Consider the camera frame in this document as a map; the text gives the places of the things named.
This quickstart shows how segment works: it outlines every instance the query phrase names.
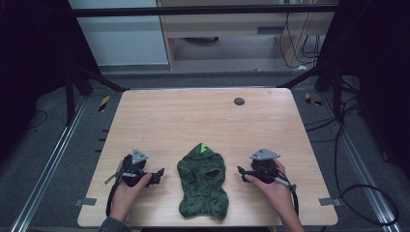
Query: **green cloth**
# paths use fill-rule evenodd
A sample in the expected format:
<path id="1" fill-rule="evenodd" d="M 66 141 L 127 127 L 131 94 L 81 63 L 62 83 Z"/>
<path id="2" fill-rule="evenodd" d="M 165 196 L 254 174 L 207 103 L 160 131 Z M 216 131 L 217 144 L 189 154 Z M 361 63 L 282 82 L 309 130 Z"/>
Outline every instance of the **green cloth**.
<path id="1" fill-rule="evenodd" d="M 225 180 L 222 156 L 200 143 L 178 162 L 177 167 L 184 191 L 179 206 L 181 215 L 225 219 L 229 200 L 222 189 Z"/>

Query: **gray floor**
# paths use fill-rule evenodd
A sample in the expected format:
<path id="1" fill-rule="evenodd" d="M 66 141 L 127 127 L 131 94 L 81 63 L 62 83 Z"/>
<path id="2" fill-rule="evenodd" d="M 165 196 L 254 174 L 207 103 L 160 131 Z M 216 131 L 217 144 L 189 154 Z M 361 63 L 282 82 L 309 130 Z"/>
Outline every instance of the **gray floor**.
<path id="1" fill-rule="evenodd" d="M 130 88 L 264 87 L 285 83 L 302 73 L 285 65 L 278 45 L 272 37 L 220 38 L 216 43 L 180 40 L 175 58 L 175 67 L 172 71 L 141 70 L 138 74 L 122 75 L 107 73 L 106 78 Z M 82 117 L 56 166 L 36 213 L 31 218 L 30 230 L 81 230 L 76 223 L 80 208 L 73 203 L 86 194 L 103 148 L 103 139 L 107 136 L 106 130 L 109 130 L 121 98 L 121 93 L 116 93 L 95 81 L 91 82 L 95 88 L 94 93 L 91 97 L 85 98 Z M 292 90 L 305 124 L 332 117 L 329 110 L 331 107 L 326 106 L 326 102 L 332 103 L 332 91 L 315 93 L 312 83 L 314 77 Z M 314 101 L 322 101 L 325 105 L 307 103 L 306 92 L 311 94 Z M 106 95 L 110 96 L 107 108 L 104 112 L 98 112 L 101 100 Z M 354 96 L 351 94 L 343 94 L 344 101 L 352 97 Z M 76 95 L 77 102 L 82 100 L 84 98 Z M 64 89 L 41 97 L 38 101 L 38 110 L 32 125 L 40 125 L 27 130 L 13 150 L 13 159 L 1 166 L 1 231 L 8 231 L 13 225 L 37 180 L 42 176 L 44 167 L 63 133 L 66 120 Z M 320 123 L 307 125 L 307 129 L 317 125 Z M 396 163 L 383 161 L 382 151 L 366 120 L 361 116 L 360 109 L 346 115 L 345 127 L 344 137 L 337 149 L 337 169 L 341 188 L 346 189 L 363 181 L 361 170 L 356 168 L 357 161 L 351 155 L 358 154 L 374 184 L 387 192 L 398 206 L 398 227 L 401 231 L 410 231 L 410 221 L 406 220 L 410 218 L 409 180 Z M 323 141 L 332 140 L 336 135 L 336 124 L 308 133 L 333 198 L 338 197 L 334 174 L 335 142 Z M 377 219 L 373 210 L 374 205 L 368 200 L 368 193 L 356 190 L 347 195 L 347 198 L 362 214 Z M 337 214 L 338 223 L 329 226 L 326 231 L 388 231 L 387 228 L 361 219 L 345 205 L 337 207 Z M 307 227 L 307 231 L 321 229 L 322 227 Z"/>

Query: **hand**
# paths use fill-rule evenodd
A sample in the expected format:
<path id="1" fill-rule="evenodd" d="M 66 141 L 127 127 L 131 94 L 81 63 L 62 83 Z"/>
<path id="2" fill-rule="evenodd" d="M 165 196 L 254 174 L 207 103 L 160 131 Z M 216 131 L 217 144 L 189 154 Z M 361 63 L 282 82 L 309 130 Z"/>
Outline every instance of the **hand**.
<path id="1" fill-rule="evenodd" d="M 118 166 L 117 172 L 121 169 L 122 162 Z M 129 187 L 126 183 L 121 182 L 117 189 L 115 190 L 114 196 L 112 197 L 111 213 L 109 216 L 115 218 L 121 222 L 124 222 L 127 218 L 128 213 L 135 203 L 138 194 L 145 188 L 151 179 L 152 174 L 145 174 L 141 180 L 134 186 Z"/>
<path id="2" fill-rule="evenodd" d="M 277 159 L 274 159 L 274 162 L 277 164 L 278 170 L 284 174 L 284 166 Z M 293 207 L 289 187 L 278 182 L 265 184 L 250 175 L 245 175 L 245 178 L 262 191 L 268 199 L 269 204 L 278 213 L 286 231 L 305 231 Z"/>

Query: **small round object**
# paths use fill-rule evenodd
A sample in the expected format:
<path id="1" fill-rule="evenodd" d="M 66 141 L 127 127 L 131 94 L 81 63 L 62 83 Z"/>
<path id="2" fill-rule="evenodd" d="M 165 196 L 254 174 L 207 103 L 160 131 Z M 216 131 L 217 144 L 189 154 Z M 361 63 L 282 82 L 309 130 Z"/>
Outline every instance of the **small round object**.
<path id="1" fill-rule="evenodd" d="M 236 105 L 243 105 L 245 103 L 245 100 L 243 98 L 236 98 L 233 102 Z"/>

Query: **wooden table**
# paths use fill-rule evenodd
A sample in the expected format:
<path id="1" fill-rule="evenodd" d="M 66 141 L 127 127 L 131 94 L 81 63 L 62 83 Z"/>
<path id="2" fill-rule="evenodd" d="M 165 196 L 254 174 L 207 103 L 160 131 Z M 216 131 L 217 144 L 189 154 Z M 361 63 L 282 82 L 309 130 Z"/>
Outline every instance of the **wooden table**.
<path id="1" fill-rule="evenodd" d="M 236 105 L 234 99 L 245 104 Z M 206 143 L 223 156 L 229 197 L 224 221 L 214 217 L 183 218 L 178 210 L 183 198 L 177 163 L 198 143 Z M 133 148 L 149 156 L 144 170 L 165 168 L 159 185 L 145 188 L 137 199 L 128 225 L 150 226 L 269 226 L 281 225 L 277 214 L 252 184 L 244 183 L 240 165 L 250 170 L 249 155 L 259 148 L 281 154 L 289 180 L 296 184 L 303 225 L 333 225 L 333 206 L 320 206 L 329 196 L 304 125 L 288 89 L 166 89 L 135 90 L 123 94 L 87 197 L 95 206 L 83 205 L 78 223 L 99 226 L 121 159 Z"/>

